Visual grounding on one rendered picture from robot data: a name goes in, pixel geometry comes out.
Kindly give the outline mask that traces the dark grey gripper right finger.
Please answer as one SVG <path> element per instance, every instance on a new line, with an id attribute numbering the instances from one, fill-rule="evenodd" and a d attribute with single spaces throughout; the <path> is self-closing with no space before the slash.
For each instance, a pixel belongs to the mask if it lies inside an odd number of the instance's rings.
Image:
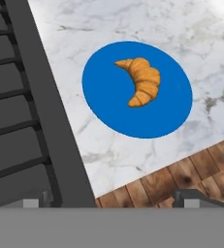
<path id="1" fill-rule="evenodd" d="M 173 208 L 224 208 L 224 202 L 213 200 L 197 189 L 175 190 L 173 198 Z"/>

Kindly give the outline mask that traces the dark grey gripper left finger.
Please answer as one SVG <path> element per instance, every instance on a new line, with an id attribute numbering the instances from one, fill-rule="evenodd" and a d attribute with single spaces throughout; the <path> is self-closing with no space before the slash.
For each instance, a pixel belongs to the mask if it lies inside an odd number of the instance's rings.
<path id="1" fill-rule="evenodd" d="M 17 199 L 8 200 L 0 204 L 6 208 L 42 208 L 46 207 L 51 200 L 51 192 L 48 190 L 36 192 Z"/>

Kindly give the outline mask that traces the dark grey stove hob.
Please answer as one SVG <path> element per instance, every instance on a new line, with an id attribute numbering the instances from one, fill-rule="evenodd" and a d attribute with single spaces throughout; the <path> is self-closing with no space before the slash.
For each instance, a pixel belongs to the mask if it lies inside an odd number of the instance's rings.
<path id="1" fill-rule="evenodd" d="M 0 204 L 45 190 L 95 204 L 28 0 L 0 0 Z"/>

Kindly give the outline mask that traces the golden brown croissant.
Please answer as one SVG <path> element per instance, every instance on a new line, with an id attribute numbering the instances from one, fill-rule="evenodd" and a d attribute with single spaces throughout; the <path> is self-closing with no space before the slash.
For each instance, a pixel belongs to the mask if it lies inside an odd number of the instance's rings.
<path id="1" fill-rule="evenodd" d="M 130 108 L 140 108 L 153 101 L 161 83 L 160 72 L 142 57 L 118 60 L 114 65 L 125 70 L 135 85 L 135 92 L 128 102 Z"/>

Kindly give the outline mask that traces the round blue plate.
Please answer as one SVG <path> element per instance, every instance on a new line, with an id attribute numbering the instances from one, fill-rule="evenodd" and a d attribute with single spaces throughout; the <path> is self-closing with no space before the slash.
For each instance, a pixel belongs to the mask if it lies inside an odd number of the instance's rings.
<path id="1" fill-rule="evenodd" d="M 134 83 L 114 63 L 136 57 L 159 70 L 161 84 L 155 100 L 130 108 Z M 92 53 L 81 83 L 93 113 L 109 128 L 132 138 L 156 139 L 172 133 L 187 120 L 193 106 L 191 83 L 180 64 L 164 50 L 136 41 L 110 43 Z"/>

